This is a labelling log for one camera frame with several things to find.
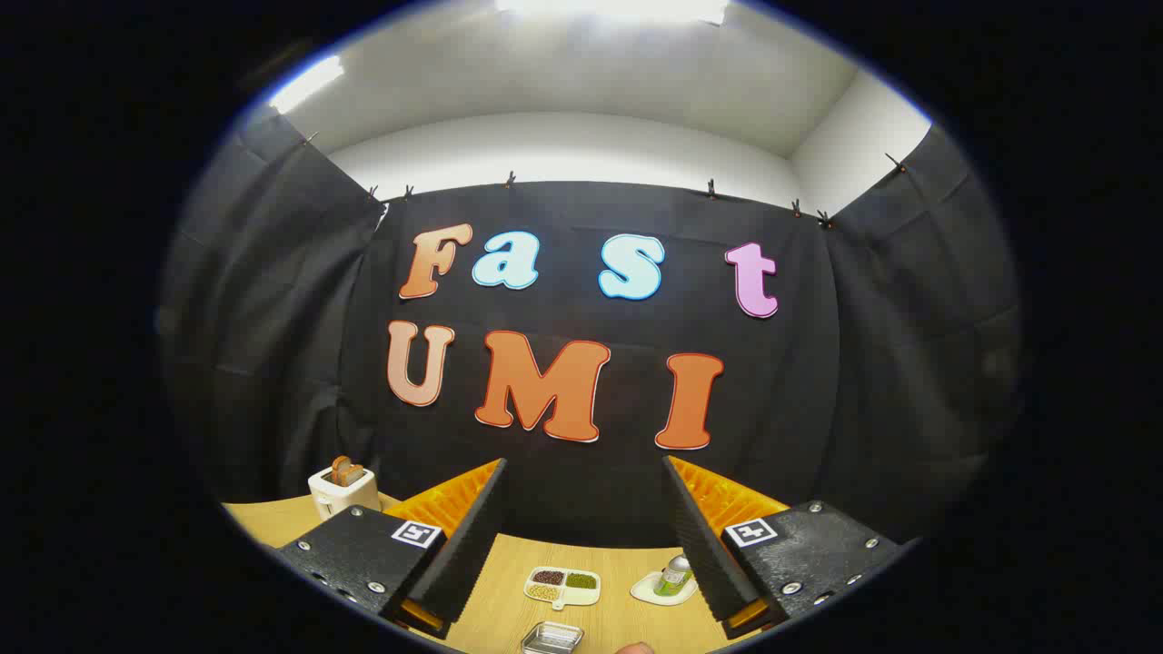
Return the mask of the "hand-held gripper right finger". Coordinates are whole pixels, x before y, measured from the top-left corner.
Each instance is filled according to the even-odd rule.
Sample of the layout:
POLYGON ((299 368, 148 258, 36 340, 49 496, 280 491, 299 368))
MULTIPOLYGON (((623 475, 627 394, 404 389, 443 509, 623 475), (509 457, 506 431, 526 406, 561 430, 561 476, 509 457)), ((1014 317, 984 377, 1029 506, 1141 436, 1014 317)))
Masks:
POLYGON ((725 637, 777 628, 852 593, 905 553, 830 502, 786 505, 665 456, 678 542, 725 637))

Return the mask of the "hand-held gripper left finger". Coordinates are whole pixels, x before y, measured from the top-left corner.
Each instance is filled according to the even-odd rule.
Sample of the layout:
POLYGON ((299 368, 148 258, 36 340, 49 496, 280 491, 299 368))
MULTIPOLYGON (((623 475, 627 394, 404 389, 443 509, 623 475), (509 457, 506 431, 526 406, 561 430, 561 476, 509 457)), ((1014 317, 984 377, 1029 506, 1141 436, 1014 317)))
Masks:
POLYGON ((444 639, 502 528, 507 481, 497 458, 388 510, 342 510, 278 553, 341 600, 444 639))

